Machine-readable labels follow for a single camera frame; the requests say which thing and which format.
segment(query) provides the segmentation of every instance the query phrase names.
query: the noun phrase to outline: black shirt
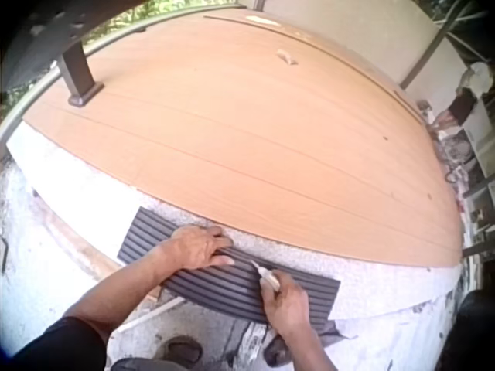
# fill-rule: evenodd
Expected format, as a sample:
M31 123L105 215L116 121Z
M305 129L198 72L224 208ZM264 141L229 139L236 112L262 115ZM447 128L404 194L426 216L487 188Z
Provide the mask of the black shirt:
M98 333L78 318L65 317L21 349L9 369L100 371L106 359L106 346Z

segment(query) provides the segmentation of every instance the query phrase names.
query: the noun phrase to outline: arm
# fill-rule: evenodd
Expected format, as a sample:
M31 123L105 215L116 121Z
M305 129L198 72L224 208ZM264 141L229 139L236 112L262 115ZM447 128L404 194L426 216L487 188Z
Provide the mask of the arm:
M309 301L306 292L290 275L274 271L280 281L280 292L261 279L261 295L270 324L284 339L298 371L336 371L318 335L309 323Z
M106 343L110 334L145 296L180 269L233 264L229 257L215 256L216 249L231 246L218 226L185 226L141 259L120 269L89 290L63 315L76 317L94 328Z

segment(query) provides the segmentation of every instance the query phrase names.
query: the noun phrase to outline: hand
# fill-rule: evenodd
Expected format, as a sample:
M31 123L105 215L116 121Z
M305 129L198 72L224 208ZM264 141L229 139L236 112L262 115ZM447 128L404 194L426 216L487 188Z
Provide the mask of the hand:
M280 282L278 294L267 281L263 278L260 280L261 296L270 324L284 340L293 335L302 335L308 330L312 331L306 291L289 274L281 271L273 273Z
M234 264L234 260L230 257L213 256L217 249L231 246L232 240L222 237L222 229L219 226L210 228L183 226L157 248L172 249L178 269L198 269L211 265Z

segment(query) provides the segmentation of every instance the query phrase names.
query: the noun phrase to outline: ribbed rubber mat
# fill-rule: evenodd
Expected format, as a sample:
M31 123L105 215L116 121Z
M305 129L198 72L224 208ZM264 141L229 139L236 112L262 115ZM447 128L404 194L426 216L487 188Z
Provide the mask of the ribbed rubber mat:
M118 252L118 258L126 264L131 263L158 242L169 238L175 228L174 224L161 216L140 208ZM251 260L254 260L268 269L279 269L291 274L308 292L309 315L316 331L327 321L339 290L339 281L273 264L235 248L219 250L218 254L232 257L235 265L196 271L182 270L171 276L165 286L173 293L214 311L266 323L259 275L251 264Z

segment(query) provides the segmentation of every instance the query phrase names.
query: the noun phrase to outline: curved wooden platform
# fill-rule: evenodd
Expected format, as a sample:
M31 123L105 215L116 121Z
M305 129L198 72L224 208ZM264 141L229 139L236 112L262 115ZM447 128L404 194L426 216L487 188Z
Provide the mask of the curved wooden platform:
M86 107L69 106L59 80L24 118L122 182L310 250L459 261L459 214L428 135L340 59L199 14L128 36L89 64L105 88Z

